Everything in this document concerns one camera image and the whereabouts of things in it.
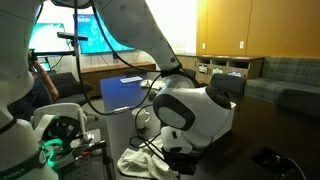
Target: laptop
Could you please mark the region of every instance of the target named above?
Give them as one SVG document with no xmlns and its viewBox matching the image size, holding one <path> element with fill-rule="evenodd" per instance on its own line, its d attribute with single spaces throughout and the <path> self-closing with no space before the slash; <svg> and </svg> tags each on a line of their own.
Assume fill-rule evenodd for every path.
<svg viewBox="0 0 320 180">
<path fill-rule="evenodd" d="M 51 66 L 48 62 L 41 62 L 40 65 L 45 71 L 47 72 L 51 71 Z"/>
</svg>

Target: towel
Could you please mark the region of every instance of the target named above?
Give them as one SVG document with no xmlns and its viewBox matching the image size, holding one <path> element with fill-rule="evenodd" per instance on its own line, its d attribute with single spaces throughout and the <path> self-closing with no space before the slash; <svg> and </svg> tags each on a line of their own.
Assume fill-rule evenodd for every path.
<svg viewBox="0 0 320 180">
<path fill-rule="evenodd" d="M 162 146 L 162 140 L 159 137 L 157 137 L 152 143 L 159 149 Z M 160 154 L 160 152 L 154 149 L 151 145 L 149 146 L 163 158 L 163 155 Z M 117 166 L 120 172 L 127 176 L 159 180 L 178 179 L 178 173 L 169 169 L 169 166 L 159 159 L 158 156 L 154 155 L 147 146 L 140 148 L 138 151 L 126 149 L 118 160 Z"/>
</svg>

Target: sofa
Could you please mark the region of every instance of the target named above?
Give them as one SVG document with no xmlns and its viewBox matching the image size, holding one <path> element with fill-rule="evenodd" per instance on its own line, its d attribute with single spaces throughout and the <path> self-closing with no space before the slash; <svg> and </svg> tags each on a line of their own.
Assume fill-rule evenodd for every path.
<svg viewBox="0 0 320 180">
<path fill-rule="evenodd" d="M 247 80 L 245 95 L 296 110 L 311 104 L 320 114 L 320 59 L 266 57 L 260 77 Z"/>
</svg>

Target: monitor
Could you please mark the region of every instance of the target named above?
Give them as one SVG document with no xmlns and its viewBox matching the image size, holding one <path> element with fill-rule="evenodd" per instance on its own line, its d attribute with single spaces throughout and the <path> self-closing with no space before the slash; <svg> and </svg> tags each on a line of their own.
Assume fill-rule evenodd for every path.
<svg viewBox="0 0 320 180">
<path fill-rule="evenodd" d="M 112 37 L 100 17 L 99 20 L 108 41 L 116 52 L 135 50 L 135 48 L 128 47 L 117 42 Z M 105 42 L 93 14 L 78 14 L 78 34 L 88 37 L 88 41 L 79 41 L 81 54 L 98 54 L 112 52 L 108 44 Z"/>
<path fill-rule="evenodd" d="M 48 62 L 42 62 L 40 63 L 40 65 L 42 66 L 42 68 L 45 70 L 45 71 L 51 71 L 51 66 Z"/>
<path fill-rule="evenodd" d="M 33 26 L 29 49 L 34 52 L 69 51 L 67 39 L 58 38 L 57 32 L 65 32 L 62 23 L 36 23 Z"/>
</svg>

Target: person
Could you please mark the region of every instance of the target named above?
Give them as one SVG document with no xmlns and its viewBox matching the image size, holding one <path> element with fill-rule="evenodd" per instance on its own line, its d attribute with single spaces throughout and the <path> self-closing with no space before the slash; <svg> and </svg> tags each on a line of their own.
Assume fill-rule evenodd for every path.
<svg viewBox="0 0 320 180">
<path fill-rule="evenodd" d="M 29 71 L 34 77 L 33 87 L 24 97 L 11 103 L 8 109 L 15 118 L 30 121 L 34 111 L 53 104 L 53 101 L 59 98 L 59 92 L 33 50 L 28 52 L 28 64 Z"/>
</svg>

